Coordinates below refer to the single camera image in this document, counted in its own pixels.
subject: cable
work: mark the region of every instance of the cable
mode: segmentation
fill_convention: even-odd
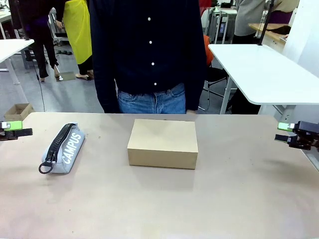
[[[41,86],[41,83],[40,83],[40,78],[39,78],[39,76],[38,76],[38,73],[37,73],[37,71],[36,71],[36,69],[35,69],[35,65],[34,65],[34,61],[33,61],[33,60],[32,60],[32,64],[33,64],[33,68],[34,68],[34,71],[35,71],[35,74],[36,74],[36,78],[38,79],[38,83],[39,83],[39,85],[40,85],[41,97],[42,97],[42,103],[43,103],[43,112],[45,112],[42,86]]]

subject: small cardboard box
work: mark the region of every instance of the small cardboard box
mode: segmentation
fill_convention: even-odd
[[[195,122],[136,119],[128,154],[130,165],[195,169]]]
[[[4,114],[4,118],[6,121],[23,121],[32,112],[31,104],[15,104]]]

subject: gray jacket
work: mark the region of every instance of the gray jacket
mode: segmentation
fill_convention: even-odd
[[[235,35],[247,36],[256,33],[248,26],[249,23],[260,23],[265,8],[265,0],[237,0],[237,16]]]

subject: pole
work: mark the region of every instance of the pole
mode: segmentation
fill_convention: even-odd
[[[265,24],[264,24],[264,28],[263,28],[263,31],[261,33],[260,39],[259,39],[259,43],[258,43],[259,46],[262,46],[263,39],[264,39],[266,30],[267,30],[267,26],[268,26],[268,23],[270,21],[271,12],[273,11],[273,8],[274,8],[274,3],[275,3],[275,0],[271,0],[270,5],[269,5],[267,18],[266,18],[266,21],[265,21]]]

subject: black zipper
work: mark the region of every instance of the black zipper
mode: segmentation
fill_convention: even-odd
[[[45,162],[40,164],[39,166],[39,172],[42,174],[47,174],[52,171],[53,169],[53,163],[52,162],[57,162],[57,156],[59,153],[59,149],[62,145],[62,143],[65,141],[67,138],[69,132],[71,131],[72,127],[75,126],[76,124],[74,123],[67,123],[59,132],[59,134],[55,137],[54,141],[49,147],[48,153],[45,158]],[[41,170],[42,166],[50,167],[50,170],[47,172],[43,172]]]

